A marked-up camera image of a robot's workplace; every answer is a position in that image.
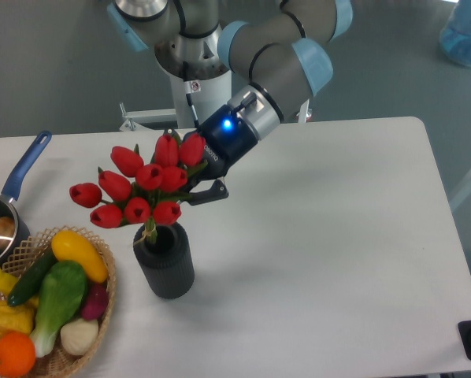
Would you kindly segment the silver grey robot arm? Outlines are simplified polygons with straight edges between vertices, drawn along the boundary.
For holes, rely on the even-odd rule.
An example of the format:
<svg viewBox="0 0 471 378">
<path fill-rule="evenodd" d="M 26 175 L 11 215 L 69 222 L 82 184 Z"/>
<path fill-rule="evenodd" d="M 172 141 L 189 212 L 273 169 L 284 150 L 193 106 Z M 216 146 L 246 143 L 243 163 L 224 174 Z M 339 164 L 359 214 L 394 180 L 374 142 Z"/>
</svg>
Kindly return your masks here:
<svg viewBox="0 0 471 378">
<path fill-rule="evenodd" d="M 176 122 L 206 141 L 207 166 L 180 190 L 191 205 L 226 198 L 228 170 L 332 78 L 324 46 L 349 27 L 349 1 L 282 1 L 263 24 L 222 24 L 215 1 L 112 1 L 109 18 L 169 76 Z"/>
</svg>

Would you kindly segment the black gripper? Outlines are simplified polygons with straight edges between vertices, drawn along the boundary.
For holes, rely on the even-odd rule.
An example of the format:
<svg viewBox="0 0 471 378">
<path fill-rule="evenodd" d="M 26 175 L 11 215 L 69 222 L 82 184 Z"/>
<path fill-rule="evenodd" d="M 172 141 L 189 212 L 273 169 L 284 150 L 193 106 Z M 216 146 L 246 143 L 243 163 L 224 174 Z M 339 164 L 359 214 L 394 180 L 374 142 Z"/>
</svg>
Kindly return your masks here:
<svg viewBox="0 0 471 378">
<path fill-rule="evenodd" d="M 258 143 L 254 131 L 243 119 L 245 109 L 246 106 L 242 105 L 234 109 L 229 105 L 223 105 L 194 131 L 185 135 L 185 139 L 200 135 L 206 142 L 202 159 L 207 162 L 207 166 L 191 176 L 189 184 L 198 185 L 202 181 L 215 180 L 209 189 L 191 192 L 180 202 L 199 206 L 228 198 L 229 193 L 223 177 Z M 182 143 L 183 135 L 176 129 L 166 129 L 163 135 L 170 136 L 177 144 Z"/>
</svg>

